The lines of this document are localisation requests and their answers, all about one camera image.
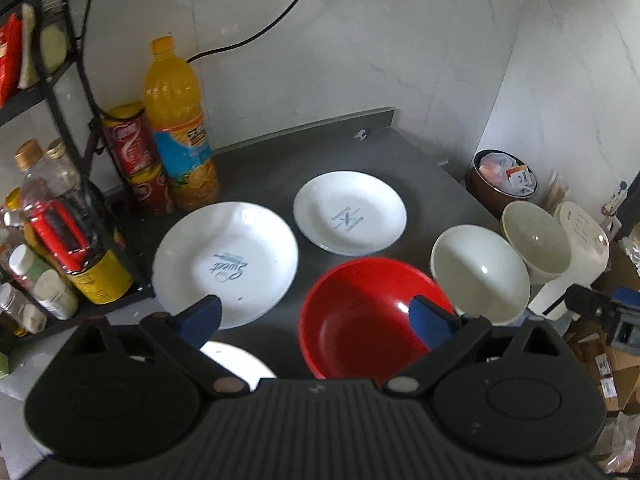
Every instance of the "gray countertop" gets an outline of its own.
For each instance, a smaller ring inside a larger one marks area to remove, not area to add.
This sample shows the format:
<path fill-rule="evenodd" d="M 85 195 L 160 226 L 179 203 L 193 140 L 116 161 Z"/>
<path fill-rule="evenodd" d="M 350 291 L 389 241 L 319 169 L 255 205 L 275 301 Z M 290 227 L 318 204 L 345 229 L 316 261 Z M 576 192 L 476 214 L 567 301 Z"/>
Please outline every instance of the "gray countertop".
<path fill-rule="evenodd" d="M 429 156 L 392 128 L 379 128 L 390 124 L 392 114 L 392 110 L 379 110 L 327 121 L 216 155 L 221 200 L 257 203 L 282 216 L 296 235 L 300 257 L 293 284 L 276 307 L 248 325 L 217 332 L 213 339 L 251 352 L 278 377 L 312 376 L 298 346 L 300 308 L 322 274 L 351 259 L 313 245 L 294 222 L 296 193 L 319 174 L 362 171 L 392 186 L 406 205 L 408 221 L 401 238 L 379 255 L 403 260 L 427 273 L 431 248 L 447 228 L 463 223 L 497 228 L 497 221 Z M 356 136 L 361 129 L 367 130 L 364 140 Z M 148 238 L 157 247 L 158 237 Z M 162 306 L 155 299 L 145 300 L 107 318 L 112 324 L 132 324 L 158 310 Z M 68 330 L 15 349 L 10 356 L 12 373 L 0 380 L 0 392 L 24 399 L 71 333 Z"/>

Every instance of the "white bowl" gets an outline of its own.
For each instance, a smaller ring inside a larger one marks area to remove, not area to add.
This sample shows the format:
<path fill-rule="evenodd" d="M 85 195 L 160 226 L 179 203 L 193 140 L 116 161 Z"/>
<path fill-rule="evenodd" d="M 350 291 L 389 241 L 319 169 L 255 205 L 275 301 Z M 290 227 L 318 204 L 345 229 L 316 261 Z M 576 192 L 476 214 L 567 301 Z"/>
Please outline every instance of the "white bowl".
<path fill-rule="evenodd" d="M 527 267 L 499 234 L 484 227 L 447 229 L 431 251 L 431 274 L 460 315 L 507 325 L 529 303 Z"/>
<path fill-rule="evenodd" d="M 529 269 L 531 283 L 543 285 L 569 268 L 569 238 L 560 222 L 541 207 L 529 202 L 511 202 L 504 208 L 500 226 Z"/>

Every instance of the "black shelf rack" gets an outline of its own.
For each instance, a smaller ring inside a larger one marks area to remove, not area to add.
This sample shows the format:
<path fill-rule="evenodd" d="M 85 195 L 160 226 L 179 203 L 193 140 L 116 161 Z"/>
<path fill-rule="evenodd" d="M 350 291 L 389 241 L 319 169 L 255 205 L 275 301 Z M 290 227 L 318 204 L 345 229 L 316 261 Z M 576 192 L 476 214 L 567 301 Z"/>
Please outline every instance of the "black shelf rack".
<path fill-rule="evenodd" d="M 49 317 L 46 328 L 40 333 L 27 335 L 21 338 L 12 336 L 13 339 L 9 341 L 8 344 L 10 348 L 24 343 L 33 342 L 36 339 L 40 339 L 54 333 L 62 332 L 63 330 L 67 330 L 91 316 L 100 316 L 137 301 L 152 298 L 155 295 L 150 279 L 150 258 L 145 256 L 143 252 L 144 240 L 142 238 L 144 236 L 144 229 L 140 230 L 139 228 L 136 228 L 136 226 L 144 225 L 145 221 L 152 219 L 143 219 L 138 213 L 135 198 L 129 190 L 126 179 L 120 171 L 120 167 L 117 164 L 113 153 L 108 149 L 107 152 L 109 153 L 116 172 L 122 181 L 122 189 L 124 191 L 112 196 L 111 200 L 106 200 L 106 203 L 109 206 L 108 214 L 111 215 L 111 219 L 108 219 L 109 222 L 105 222 L 105 219 L 100 217 L 92 200 L 92 196 L 94 195 L 91 191 L 95 191 L 95 189 L 97 189 L 91 183 L 89 178 L 92 161 L 95 154 L 102 153 L 106 146 L 104 131 L 102 129 L 102 121 L 100 120 L 100 110 L 95 105 L 92 105 L 91 100 L 87 99 L 87 102 L 92 109 L 93 118 L 88 124 L 89 136 L 87 144 L 83 147 L 81 152 L 71 136 L 68 124 L 60 107 L 60 102 L 54 92 L 54 85 L 56 82 L 59 81 L 66 70 L 68 70 L 72 65 L 75 65 L 78 70 L 78 75 L 85 97 L 90 94 L 90 87 L 84 70 L 84 64 L 81 62 L 82 52 L 78 46 L 78 40 L 76 40 L 68 0 L 63 0 L 62 10 L 60 12 L 49 16 L 44 15 L 42 0 L 0 0 L 0 20 L 2 20 L 0 23 L 4 23 L 12 12 L 19 14 L 22 3 L 25 2 L 32 5 L 34 9 L 35 26 L 33 30 L 33 39 L 31 41 L 31 53 L 39 81 L 30 88 L 19 91 L 15 96 L 8 100 L 3 108 L 0 108 L 0 126 L 19 114 L 27 111 L 36 104 L 42 101 L 47 102 L 49 111 L 56 125 L 56 129 L 66 145 L 69 157 L 76 168 L 78 168 L 82 177 L 82 191 L 92 215 L 92 219 L 94 220 L 94 224 L 98 230 L 98 234 L 100 235 L 102 242 L 111 251 L 113 251 L 114 254 L 116 254 L 122 265 L 133 277 L 134 283 L 122 298 L 104 305 L 93 304 L 78 292 L 78 297 L 80 299 L 78 312 L 75 316 L 66 321 L 55 319 L 49 312 L 41 308 L 41 310 L 47 314 L 47 317 Z M 37 40 L 37 38 L 40 38 L 42 30 L 45 27 L 55 23 L 61 23 L 65 29 L 68 53 L 62 66 L 60 66 L 55 73 L 49 74 L 46 70 L 44 58 L 40 49 L 40 41 Z M 119 232 L 122 234 L 126 242 L 125 249 L 121 248 L 113 240 L 113 234 L 108 232 L 106 227 L 108 223 L 115 224 Z"/>

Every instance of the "brown pot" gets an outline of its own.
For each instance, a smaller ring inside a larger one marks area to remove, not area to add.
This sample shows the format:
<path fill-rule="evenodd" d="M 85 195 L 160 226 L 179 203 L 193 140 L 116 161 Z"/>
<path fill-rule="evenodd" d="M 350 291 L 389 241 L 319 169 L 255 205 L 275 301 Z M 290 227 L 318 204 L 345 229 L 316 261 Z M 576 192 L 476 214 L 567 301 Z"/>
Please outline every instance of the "brown pot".
<path fill-rule="evenodd" d="M 536 186 L 529 196 L 517 196 L 509 193 L 505 193 L 497 187 L 489 184 L 484 177 L 480 174 L 478 168 L 480 167 L 480 161 L 485 155 L 489 153 L 506 153 L 512 156 L 518 164 L 524 164 L 517 156 L 511 155 L 511 153 L 503 152 L 501 150 L 482 150 L 474 155 L 474 164 L 465 175 L 466 190 L 471 193 L 479 203 L 481 203 L 485 209 L 494 215 L 498 220 L 502 216 L 504 208 L 507 204 L 515 202 L 516 200 L 530 200 L 538 190 L 538 180 L 536 179 Z"/>

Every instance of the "red bowl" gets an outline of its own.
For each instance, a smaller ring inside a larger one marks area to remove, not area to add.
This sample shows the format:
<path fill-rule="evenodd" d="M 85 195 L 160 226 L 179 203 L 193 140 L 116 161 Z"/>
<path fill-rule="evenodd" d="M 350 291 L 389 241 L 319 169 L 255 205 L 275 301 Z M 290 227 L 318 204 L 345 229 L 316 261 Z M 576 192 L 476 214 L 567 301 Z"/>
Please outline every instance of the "red bowl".
<path fill-rule="evenodd" d="M 360 258 L 326 273 L 306 296 L 298 337 L 319 379 L 394 377 L 429 349 L 409 325 L 408 305 L 422 295 L 453 313 L 444 293 L 409 264 Z"/>

